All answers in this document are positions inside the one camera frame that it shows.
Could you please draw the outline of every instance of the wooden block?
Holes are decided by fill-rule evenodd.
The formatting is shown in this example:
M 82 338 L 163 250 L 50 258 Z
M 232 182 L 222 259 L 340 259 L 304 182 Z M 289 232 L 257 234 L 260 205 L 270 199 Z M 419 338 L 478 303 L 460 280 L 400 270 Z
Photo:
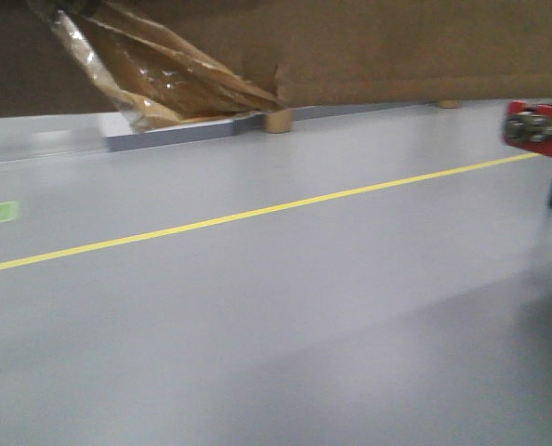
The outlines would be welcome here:
M 286 133 L 293 129 L 293 111 L 286 109 L 264 115 L 264 131 L 268 133 Z
M 439 100 L 437 102 L 437 106 L 440 109 L 459 109 L 460 107 L 462 107 L 462 101 L 455 99 Z

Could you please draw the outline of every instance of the epoxy floor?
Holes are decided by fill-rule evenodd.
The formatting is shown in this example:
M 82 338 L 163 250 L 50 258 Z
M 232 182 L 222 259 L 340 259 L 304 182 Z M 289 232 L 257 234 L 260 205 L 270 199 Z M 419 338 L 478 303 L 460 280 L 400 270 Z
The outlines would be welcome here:
M 0 262 L 521 154 L 504 101 L 0 164 Z M 552 446 L 552 160 L 0 270 L 0 446 Z

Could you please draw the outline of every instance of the red clamp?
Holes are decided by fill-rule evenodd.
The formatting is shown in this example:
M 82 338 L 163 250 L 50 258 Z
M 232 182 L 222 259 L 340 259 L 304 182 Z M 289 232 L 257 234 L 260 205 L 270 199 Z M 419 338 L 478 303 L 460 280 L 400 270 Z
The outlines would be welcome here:
M 511 102 L 503 139 L 510 146 L 552 158 L 552 105 L 530 106 L 521 100 Z M 548 205 L 552 208 L 552 187 Z

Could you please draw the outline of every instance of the yellow floor line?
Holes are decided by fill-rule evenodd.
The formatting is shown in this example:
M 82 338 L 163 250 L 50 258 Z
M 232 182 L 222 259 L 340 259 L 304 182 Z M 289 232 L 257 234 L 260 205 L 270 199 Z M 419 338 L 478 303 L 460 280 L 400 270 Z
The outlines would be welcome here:
M 104 242 L 84 244 L 82 246 L 75 246 L 74 248 L 61 249 L 59 251 L 52 251 L 50 253 L 39 254 L 37 256 L 29 256 L 24 258 L 18 258 L 16 260 L 9 260 L 0 263 L 0 271 L 4 269 L 12 269 L 22 267 L 25 265 L 31 265 L 32 263 L 44 262 L 46 260 L 53 260 L 56 258 L 75 256 L 77 254 L 88 253 L 90 251 L 97 251 L 98 249 L 111 248 L 113 246 L 119 246 L 121 244 L 142 242 L 144 240 L 156 239 L 158 237 L 164 237 L 167 235 L 179 234 L 180 232 L 187 232 L 188 230 L 198 230 L 200 228 L 207 228 L 210 226 L 221 225 L 231 221 L 242 220 L 252 216 L 263 216 L 272 212 L 280 212 L 286 209 L 293 209 L 295 207 L 307 206 L 309 204 L 327 202 L 336 198 L 349 197 L 351 195 L 357 195 L 360 193 L 371 192 L 374 190 L 382 190 L 387 188 L 393 188 L 396 186 L 402 186 L 405 184 L 416 183 L 418 181 L 425 181 L 427 179 L 448 177 L 450 175 L 462 174 L 465 172 L 471 172 L 473 170 L 480 170 L 487 167 L 492 167 L 499 164 L 514 163 L 516 161 L 528 160 L 530 158 L 539 156 L 537 153 L 525 153 L 522 155 L 509 156 L 506 158 L 500 158 L 498 160 L 491 160 L 485 163 L 470 164 L 462 167 L 456 167 L 454 169 L 441 170 L 439 172 L 433 172 L 431 174 L 419 175 L 416 177 L 408 177 L 402 179 L 396 179 L 394 181 L 387 181 L 385 183 L 378 183 L 371 186 L 365 186 L 363 188 L 342 190 L 340 192 L 328 193 L 326 195 L 320 195 L 317 197 L 307 198 L 305 200 L 298 200 L 290 203 L 282 203 L 274 206 L 262 207 L 261 209 L 255 209 L 252 211 L 241 212 L 239 214 L 233 214 L 230 216 L 222 216 L 219 218 L 212 218 L 210 220 L 199 221 L 197 223 L 190 223 L 189 225 L 176 226 L 174 228 L 168 228 L 166 230 L 155 230 L 152 232 L 144 232 L 137 235 L 130 235 L 128 237 L 122 237 L 119 239 L 106 240 Z

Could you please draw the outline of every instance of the cardboard box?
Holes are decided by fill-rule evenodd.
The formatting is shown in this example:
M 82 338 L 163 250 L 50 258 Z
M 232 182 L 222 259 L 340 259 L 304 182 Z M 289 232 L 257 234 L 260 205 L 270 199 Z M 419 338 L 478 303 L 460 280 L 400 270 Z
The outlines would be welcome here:
M 193 59 L 208 57 L 256 88 L 245 107 L 241 100 L 216 106 L 204 90 L 195 107 L 185 107 L 186 119 L 196 117 L 190 111 L 212 119 L 279 106 L 552 97 L 552 1 L 155 0 L 127 8 L 133 4 L 141 18 L 181 39 L 181 48 L 191 44 Z M 117 32 L 129 24 L 116 11 L 109 15 L 117 5 L 107 2 L 107 16 L 101 10 L 93 21 L 74 20 L 104 62 L 112 59 L 110 35 L 131 38 Z M 140 28 L 130 32 L 153 37 Z M 148 56 L 156 66 L 164 63 L 158 47 L 128 46 L 138 52 L 132 72 Z M 108 63 L 118 84 L 145 92 L 148 86 L 138 86 L 125 65 L 112 72 L 122 63 Z M 202 77 L 202 84 L 215 81 L 221 85 Z M 179 97 L 159 103 L 170 110 L 182 104 Z M 0 116 L 111 108 L 42 21 L 22 2 L 0 1 Z

